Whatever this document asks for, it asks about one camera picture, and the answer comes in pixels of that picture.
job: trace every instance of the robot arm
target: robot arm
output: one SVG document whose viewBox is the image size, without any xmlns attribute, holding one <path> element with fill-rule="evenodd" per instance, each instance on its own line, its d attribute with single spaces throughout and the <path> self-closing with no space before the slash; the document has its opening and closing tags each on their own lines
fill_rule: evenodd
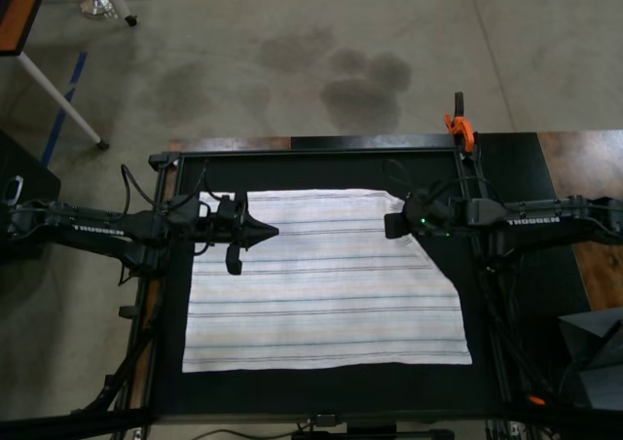
<svg viewBox="0 0 623 440">
<path fill-rule="evenodd" d="M 411 194 L 400 213 L 385 216 L 385 235 L 484 236 L 488 259 L 512 259 L 525 252 L 586 240 L 623 244 L 623 201 L 580 196 L 537 202 L 489 199 L 429 201 Z"/>
<path fill-rule="evenodd" d="M 199 216 L 200 205 L 207 214 Z M 134 214 L 78 208 L 63 202 L 33 202 L 0 211 L 4 234 L 0 249 L 24 256 L 45 242 L 56 242 L 119 259 L 139 277 L 154 277 L 164 271 L 163 258 L 176 240 L 228 243 L 226 265 L 240 275 L 241 248 L 278 234 L 278 229 L 255 220 L 248 212 L 246 193 L 231 200 L 224 196 L 216 211 L 197 198 L 173 199 L 170 208 Z"/>
</svg>

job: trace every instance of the striped towel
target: striped towel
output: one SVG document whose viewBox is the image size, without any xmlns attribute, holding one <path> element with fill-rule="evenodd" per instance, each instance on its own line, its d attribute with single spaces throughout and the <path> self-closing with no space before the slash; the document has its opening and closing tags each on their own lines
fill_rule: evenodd
<svg viewBox="0 0 623 440">
<path fill-rule="evenodd" d="M 385 238 L 402 204 L 371 190 L 249 193 L 279 236 L 240 253 L 241 276 L 226 245 L 195 258 L 183 372 L 470 364 L 452 283 L 412 237 Z"/>
</svg>

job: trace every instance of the black bracket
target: black bracket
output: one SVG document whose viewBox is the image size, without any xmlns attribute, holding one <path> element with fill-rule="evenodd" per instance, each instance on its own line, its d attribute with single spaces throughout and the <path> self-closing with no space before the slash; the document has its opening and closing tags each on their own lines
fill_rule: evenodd
<svg viewBox="0 0 623 440">
<path fill-rule="evenodd" d="M 158 172 L 160 169 L 166 169 L 177 160 L 179 160 L 180 153 L 176 151 L 165 151 L 158 155 L 151 155 L 148 163 L 153 170 Z"/>
<path fill-rule="evenodd" d="M 119 316 L 127 320 L 132 320 L 136 316 L 139 316 L 140 308 L 138 306 L 122 306 L 119 307 Z"/>
<path fill-rule="evenodd" d="M 341 424 L 335 414 L 318 414 L 312 420 L 316 427 L 335 427 Z"/>
</svg>

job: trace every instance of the wooden surface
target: wooden surface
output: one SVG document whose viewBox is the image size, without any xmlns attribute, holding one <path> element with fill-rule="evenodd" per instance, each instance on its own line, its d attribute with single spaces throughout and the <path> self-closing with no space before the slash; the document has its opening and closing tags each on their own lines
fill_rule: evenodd
<svg viewBox="0 0 623 440">
<path fill-rule="evenodd" d="M 166 173 L 164 200 L 171 199 L 175 193 L 175 176 L 177 167 L 172 165 Z M 154 314 L 154 310 L 160 298 L 163 289 L 163 283 L 159 279 L 154 279 L 148 283 L 146 291 L 145 313 L 141 322 L 141 330 L 145 328 L 149 320 Z M 145 406 L 145 391 L 149 377 L 149 365 L 152 355 L 152 344 L 147 345 L 140 358 L 136 362 L 134 369 L 134 377 L 132 379 L 132 391 L 129 401 L 131 409 L 137 409 Z"/>
<path fill-rule="evenodd" d="M 18 55 L 30 31 L 40 0 L 11 0 L 0 22 L 0 53 Z"/>
<path fill-rule="evenodd" d="M 623 199 L 623 130 L 541 133 L 541 148 L 558 197 Z M 591 307 L 623 306 L 623 247 L 573 247 Z"/>
</svg>

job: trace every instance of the logo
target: logo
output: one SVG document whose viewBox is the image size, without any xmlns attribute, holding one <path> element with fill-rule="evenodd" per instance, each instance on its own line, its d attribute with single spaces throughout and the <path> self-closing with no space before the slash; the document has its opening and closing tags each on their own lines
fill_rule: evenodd
<svg viewBox="0 0 623 440">
<path fill-rule="evenodd" d="M 75 224 L 74 229 L 76 231 L 85 231 L 87 233 L 109 234 L 110 236 L 124 236 L 123 231 L 117 231 L 115 229 L 92 228 L 91 226 L 76 226 Z"/>
<path fill-rule="evenodd" d="M 560 223 L 561 218 L 531 218 L 531 219 L 508 219 L 506 220 L 508 224 L 511 226 L 521 226 L 524 224 L 549 224 L 549 223 Z"/>
</svg>

